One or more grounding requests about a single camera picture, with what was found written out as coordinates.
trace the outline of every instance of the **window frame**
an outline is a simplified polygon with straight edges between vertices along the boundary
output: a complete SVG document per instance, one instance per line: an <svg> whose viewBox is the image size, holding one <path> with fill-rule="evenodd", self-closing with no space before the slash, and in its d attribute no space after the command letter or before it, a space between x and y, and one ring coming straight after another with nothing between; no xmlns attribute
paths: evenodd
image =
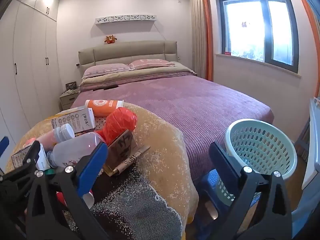
<svg viewBox="0 0 320 240"><path fill-rule="evenodd" d="M225 54L226 52L226 24L225 19L228 15L225 15L225 8L223 2L228 0L219 0L220 5L220 21L221 21L221 53ZM271 14L269 9L268 0L260 0L262 7L262 15L265 25L265 46L264 46L264 62L272 64L287 70L290 70L294 73L298 73L298 64L299 64L299 35L297 20L293 10L291 0L285 0L287 3L289 19L291 23L291 32L292 32L292 65L276 61L273 59L273 34L272 34L272 24L271 24Z"/></svg>

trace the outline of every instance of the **pink pillow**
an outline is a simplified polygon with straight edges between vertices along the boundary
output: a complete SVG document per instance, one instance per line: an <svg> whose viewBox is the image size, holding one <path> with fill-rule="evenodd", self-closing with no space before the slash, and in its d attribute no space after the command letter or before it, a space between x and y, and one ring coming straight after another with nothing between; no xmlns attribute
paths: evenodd
<svg viewBox="0 0 320 240"><path fill-rule="evenodd" d="M174 66L174 63L164 59L138 59L130 63L129 66L134 67L134 69L143 69L153 67L170 67Z"/></svg>
<svg viewBox="0 0 320 240"><path fill-rule="evenodd" d="M106 74L134 70L134 67L122 63L103 64L89 67L83 75L83 78L103 76Z"/></svg>

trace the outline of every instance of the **wall shelf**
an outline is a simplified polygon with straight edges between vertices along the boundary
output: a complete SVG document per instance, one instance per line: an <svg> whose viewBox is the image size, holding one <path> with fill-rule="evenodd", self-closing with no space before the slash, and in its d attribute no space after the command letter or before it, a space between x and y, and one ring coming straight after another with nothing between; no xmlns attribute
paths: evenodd
<svg viewBox="0 0 320 240"><path fill-rule="evenodd" d="M156 21L157 16L151 14L127 14L96 18L96 24L121 21Z"/></svg>

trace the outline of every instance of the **brown stuffed animal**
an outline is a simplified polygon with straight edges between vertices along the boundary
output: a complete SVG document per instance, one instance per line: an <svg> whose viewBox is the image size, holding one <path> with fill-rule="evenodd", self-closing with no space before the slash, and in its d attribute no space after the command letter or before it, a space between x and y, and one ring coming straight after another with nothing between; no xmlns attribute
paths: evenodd
<svg viewBox="0 0 320 240"><path fill-rule="evenodd" d="M107 36L106 40L104 42L111 44L111 43L115 43L115 41L117 40L117 38L115 36Z"/></svg>

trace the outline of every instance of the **pink bottle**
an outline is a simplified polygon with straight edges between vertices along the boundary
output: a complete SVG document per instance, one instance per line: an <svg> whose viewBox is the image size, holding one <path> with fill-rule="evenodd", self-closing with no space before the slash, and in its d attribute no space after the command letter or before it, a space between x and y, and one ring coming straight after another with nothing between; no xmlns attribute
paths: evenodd
<svg viewBox="0 0 320 240"><path fill-rule="evenodd" d="M48 133L41 135L37 138L37 141L43 145L44 151L52 151L53 147L60 143L69 139L73 139L75 137L75 133L70 124L66 123L61 127L57 127L51 130Z"/></svg>

